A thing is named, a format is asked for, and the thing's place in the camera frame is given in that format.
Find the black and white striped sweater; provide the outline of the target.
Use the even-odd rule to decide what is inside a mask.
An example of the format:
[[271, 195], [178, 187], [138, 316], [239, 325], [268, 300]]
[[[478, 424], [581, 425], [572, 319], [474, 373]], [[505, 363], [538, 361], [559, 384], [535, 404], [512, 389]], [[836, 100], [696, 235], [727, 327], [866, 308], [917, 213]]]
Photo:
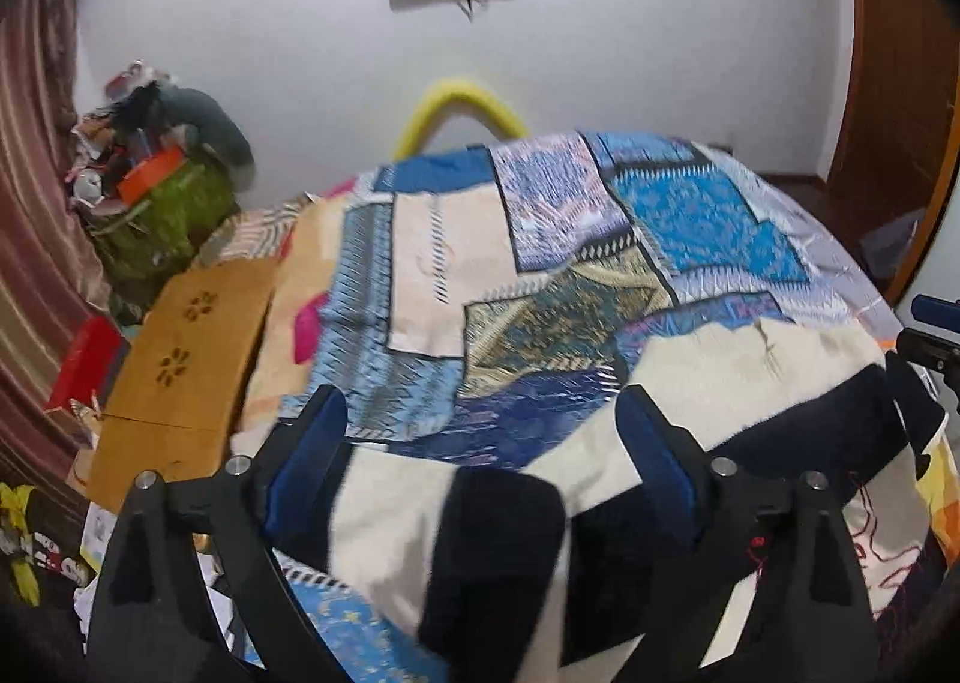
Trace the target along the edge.
[[638, 384], [704, 452], [757, 477], [827, 477], [871, 604], [878, 663], [952, 555], [926, 491], [946, 415], [855, 323], [708, 323], [646, 343], [630, 379], [555, 446], [505, 465], [340, 444], [319, 488], [281, 491], [280, 552], [350, 585], [454, 681], [620, 681], [651, 631], [665, 534], [615, 426]]

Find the wooden lap desk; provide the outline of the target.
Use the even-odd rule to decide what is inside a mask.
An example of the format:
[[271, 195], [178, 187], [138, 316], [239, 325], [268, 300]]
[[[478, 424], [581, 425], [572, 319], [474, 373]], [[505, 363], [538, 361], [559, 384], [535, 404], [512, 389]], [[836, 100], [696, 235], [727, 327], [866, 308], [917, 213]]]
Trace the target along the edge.
[[274, 294], [275, 259], [238, 259], [172, 277], [112, 387], [86, 496], [121, 510], [138, 474], [213, 475]]

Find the red box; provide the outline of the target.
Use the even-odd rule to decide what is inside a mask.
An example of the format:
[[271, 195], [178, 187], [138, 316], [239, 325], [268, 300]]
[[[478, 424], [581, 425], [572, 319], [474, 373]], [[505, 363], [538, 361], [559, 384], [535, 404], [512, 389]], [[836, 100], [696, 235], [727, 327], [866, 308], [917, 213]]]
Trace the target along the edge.
[[70, 410], [73, 402], [93, 407], [109, 397], [128, 353], [128, 341], [106, 316], [90, 317], [76, 332], [44, 410]]

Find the brown wooden door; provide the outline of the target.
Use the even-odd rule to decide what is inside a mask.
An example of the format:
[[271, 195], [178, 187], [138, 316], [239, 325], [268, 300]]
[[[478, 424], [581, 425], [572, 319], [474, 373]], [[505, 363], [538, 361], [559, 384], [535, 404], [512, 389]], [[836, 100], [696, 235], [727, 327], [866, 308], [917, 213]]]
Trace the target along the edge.
[[958, 25], [944, 0], [854, 0], [854, 49], [828, 187], [877, 226], [928, 205], [946, 159]]

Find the striped red curtain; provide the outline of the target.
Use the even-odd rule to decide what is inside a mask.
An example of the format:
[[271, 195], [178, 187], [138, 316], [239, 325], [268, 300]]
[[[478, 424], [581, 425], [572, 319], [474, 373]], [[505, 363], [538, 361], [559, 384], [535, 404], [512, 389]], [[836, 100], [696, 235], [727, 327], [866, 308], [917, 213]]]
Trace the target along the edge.
[[2, 444], [57, 478], [78, 429], [44, 405], [73, 337], [109, 296], [64, 189], [75, 77], [76, 0], [3, 0]]

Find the blue patchwork bedspread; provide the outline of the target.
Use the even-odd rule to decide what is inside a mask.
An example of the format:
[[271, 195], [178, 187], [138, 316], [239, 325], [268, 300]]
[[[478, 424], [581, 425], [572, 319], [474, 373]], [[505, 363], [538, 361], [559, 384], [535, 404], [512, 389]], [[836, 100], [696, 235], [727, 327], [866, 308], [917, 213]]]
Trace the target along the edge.
[[319, 385], [347, 399], [338, 502], [363, 514], [283, 566], [355, 680], [448, 678], [386, 537], [460, 467], [565, 498], [565, 611], [530, 680], [596, 680], [658, 623], [669, 537], [619, 438], [625, 385], [752, 474], [827, 475], [855, 532], [910, 491], [892, 311], [726, 153], [562, 134], [418, 156], [300, 206], [272, 241], [233, 446], [257, 449]]

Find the orange box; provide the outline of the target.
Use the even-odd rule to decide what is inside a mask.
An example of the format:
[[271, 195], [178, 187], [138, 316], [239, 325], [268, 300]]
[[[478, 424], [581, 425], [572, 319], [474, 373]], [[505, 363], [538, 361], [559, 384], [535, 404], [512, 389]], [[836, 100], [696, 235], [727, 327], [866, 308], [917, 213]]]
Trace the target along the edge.
[[133, 166], [125, 178], [117, 184], [121, 201], [127, 206], [135, 205], [158, 184], [163, 184], [185, 163], [184, 152], [178, 146], [158, 151]]

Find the yellow foam tube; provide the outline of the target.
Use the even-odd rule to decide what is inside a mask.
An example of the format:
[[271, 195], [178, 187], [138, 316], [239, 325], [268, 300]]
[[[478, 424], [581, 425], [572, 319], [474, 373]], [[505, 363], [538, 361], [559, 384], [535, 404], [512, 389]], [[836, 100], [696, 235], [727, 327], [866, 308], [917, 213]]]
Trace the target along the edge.
[[452, 117], [469, 117], [485, 127], [495, 139], [525, 139], [527, 125], [506, 103], [466, 78], [446, 78], [434, 82], [421, 95], [395, 144], [392, 159], [407, 160], [420, 155], [444, 122]]

